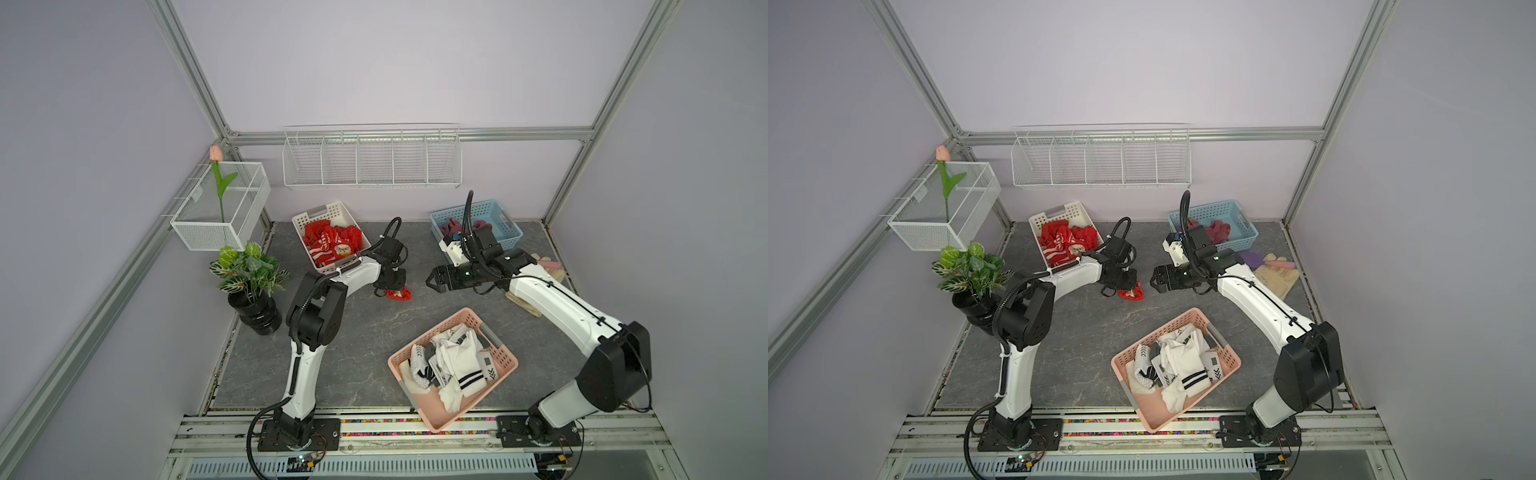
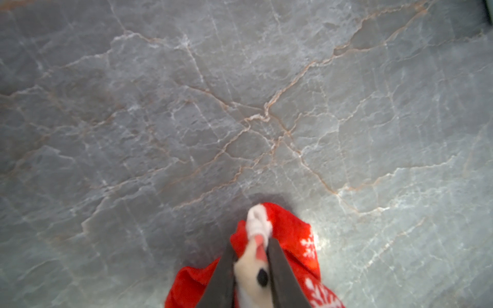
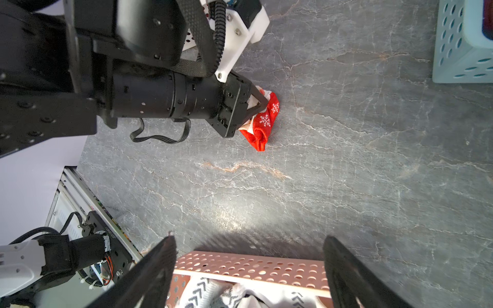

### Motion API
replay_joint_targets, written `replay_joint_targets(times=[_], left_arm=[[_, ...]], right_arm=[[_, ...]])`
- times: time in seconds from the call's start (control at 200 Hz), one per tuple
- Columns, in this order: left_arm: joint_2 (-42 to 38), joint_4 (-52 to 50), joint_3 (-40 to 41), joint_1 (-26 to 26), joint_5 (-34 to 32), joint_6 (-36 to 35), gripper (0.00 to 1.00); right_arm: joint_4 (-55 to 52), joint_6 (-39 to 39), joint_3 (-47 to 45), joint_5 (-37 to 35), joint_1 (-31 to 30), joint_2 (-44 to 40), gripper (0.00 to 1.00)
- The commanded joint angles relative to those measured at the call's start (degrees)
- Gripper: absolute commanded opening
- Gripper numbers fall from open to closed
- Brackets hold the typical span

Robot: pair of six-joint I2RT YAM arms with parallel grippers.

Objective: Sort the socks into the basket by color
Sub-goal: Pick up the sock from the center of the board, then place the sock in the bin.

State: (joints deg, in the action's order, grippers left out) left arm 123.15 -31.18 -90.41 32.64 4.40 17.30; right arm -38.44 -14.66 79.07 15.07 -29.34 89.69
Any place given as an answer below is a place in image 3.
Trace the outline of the white sock black pattern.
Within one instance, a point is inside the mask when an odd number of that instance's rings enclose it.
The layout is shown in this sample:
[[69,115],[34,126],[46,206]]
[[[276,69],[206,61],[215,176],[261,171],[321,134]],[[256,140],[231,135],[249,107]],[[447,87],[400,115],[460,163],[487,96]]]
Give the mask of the white sock black pattern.
[[184,308],[268,307],[241,284],[231,284],[204,277],[193,277],[175,306]]

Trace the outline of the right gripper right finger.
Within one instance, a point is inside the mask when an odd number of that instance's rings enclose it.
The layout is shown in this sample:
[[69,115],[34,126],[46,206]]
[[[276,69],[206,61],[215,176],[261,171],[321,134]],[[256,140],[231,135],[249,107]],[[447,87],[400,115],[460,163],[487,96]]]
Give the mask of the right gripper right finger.
[[327,283],[335,307],[410,307],[359,261],[338,239],[323,246]]

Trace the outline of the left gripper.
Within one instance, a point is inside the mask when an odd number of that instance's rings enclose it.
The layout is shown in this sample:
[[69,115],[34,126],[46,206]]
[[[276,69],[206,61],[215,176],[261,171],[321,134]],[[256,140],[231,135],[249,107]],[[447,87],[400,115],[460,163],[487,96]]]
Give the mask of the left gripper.
[[232,72],[220,86],[216,114],[207,122],[223,138],[231,138],[254,115],[268,106],[268,99],[247,78]]

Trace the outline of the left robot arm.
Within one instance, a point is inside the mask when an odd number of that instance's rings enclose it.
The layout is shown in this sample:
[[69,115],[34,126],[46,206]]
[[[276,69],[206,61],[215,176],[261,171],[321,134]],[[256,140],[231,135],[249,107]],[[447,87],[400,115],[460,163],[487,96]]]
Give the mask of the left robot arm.
[[270,23],[259,1],[1,2],[1,156],[97,120],[206,120],[230,138],[268,100],[234,65]]

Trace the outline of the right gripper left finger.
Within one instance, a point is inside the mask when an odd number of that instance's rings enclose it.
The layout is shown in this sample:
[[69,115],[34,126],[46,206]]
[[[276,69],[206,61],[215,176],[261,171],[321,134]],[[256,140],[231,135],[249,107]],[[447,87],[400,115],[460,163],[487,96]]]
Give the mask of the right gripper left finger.
[[165,307],[177,260],[174,236],[159,242],[89,307]]

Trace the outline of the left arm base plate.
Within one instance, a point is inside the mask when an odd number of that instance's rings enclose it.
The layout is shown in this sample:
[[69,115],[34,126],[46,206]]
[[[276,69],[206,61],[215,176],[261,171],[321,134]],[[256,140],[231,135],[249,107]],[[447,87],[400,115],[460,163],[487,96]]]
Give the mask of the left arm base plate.
[[134,259],[108,224],[91,211],[82,227],[82,260],[86,267],[79,270],[90,288],[106,287],[126,275]]

